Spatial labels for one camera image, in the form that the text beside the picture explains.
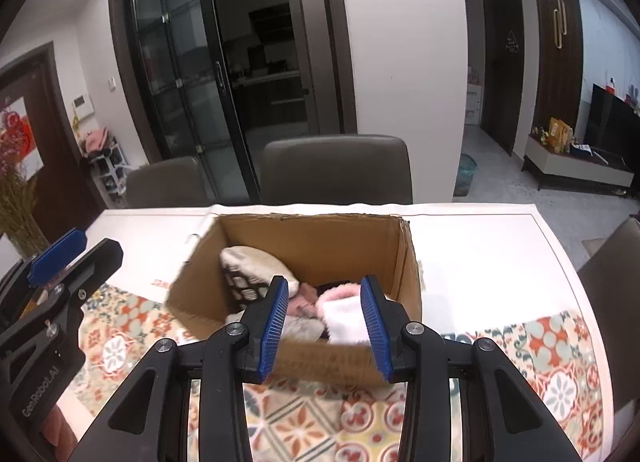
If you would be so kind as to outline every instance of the door handle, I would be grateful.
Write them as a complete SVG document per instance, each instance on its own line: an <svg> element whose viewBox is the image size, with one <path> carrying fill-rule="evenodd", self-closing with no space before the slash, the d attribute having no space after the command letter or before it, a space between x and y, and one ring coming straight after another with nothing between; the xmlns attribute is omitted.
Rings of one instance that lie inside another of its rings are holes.
<svg viewBox="0 0 640 462"><path fill-rule="evenodd" d="M558 0L559 18L562 25L562 34L566 35L566 9L564 8L564 0Z"/></svg>
<svg viewBox="0 0 640 462"><path fill-rule="evenodd" d="M561 21L559 20L560 13L558 9L554 9L554 43L558 50L562 49L562 28L560 27Z"/></svg>
<svg viewBox="0 0 640 462"><path fill-rule="evenodd" d="M216 61L216 75L218 76L218 84L222 90L222 95L226 95L225 77L222 75L222 66L220 66L220 61Z"/></svg>

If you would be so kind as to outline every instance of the red paper poster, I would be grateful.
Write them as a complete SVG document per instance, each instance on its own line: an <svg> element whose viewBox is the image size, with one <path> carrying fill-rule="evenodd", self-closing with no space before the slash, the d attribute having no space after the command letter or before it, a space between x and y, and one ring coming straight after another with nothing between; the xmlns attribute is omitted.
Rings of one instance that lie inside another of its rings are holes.
<svg viewBox="0 0 640 462"><path fill-rule="evenodd" d="M0 138L5 132L9 135L21 137L22 145L18 154L18 168L25 180L28 180L42 168L43 164L36 141L33 138L31 124L29 124L24 97L12 102L0 111Z"/></svg>

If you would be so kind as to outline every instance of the television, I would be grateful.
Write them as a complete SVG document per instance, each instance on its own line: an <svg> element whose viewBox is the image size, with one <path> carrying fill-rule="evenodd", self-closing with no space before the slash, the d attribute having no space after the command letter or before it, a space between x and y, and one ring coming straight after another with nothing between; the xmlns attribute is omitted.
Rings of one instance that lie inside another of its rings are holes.
<svg viewBox="0 0 640 462"><path fill-rule="evenodd" d="M593 85L584 143L622 156L640 186L640 117L624 100Z"/></svg>

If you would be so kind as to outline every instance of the marble wall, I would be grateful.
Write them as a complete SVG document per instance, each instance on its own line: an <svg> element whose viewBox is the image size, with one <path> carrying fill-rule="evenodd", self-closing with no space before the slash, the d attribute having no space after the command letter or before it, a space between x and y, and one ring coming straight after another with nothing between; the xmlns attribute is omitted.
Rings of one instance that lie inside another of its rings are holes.
<svg viewBox="0 0 640 462"><path fill-rule="evenodd" d="M640 41L599 0L579 1L584 63L575 134L581 140L586 130L594 84L604 88L607 79L613 77L616 95L622 99L630 84L640 88Z"/></svg>

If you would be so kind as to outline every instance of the white tablecloth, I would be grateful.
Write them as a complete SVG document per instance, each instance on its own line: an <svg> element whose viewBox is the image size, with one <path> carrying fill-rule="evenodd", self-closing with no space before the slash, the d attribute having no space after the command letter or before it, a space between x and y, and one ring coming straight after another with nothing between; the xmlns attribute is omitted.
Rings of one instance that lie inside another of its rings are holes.
<svg viewBox="0 0 640 462"><path fill-rule="evenodd" d="M423 322L440 333L473 331L580 311L591 333L603 400L602 455L610 452L613 398L593 311L574 267L534 205L212 206L107 210L87 230L88 249L113 238L124 250L108 283L162 302L168 285L218 214L391 214L410 222L422 267Z"/></svg>

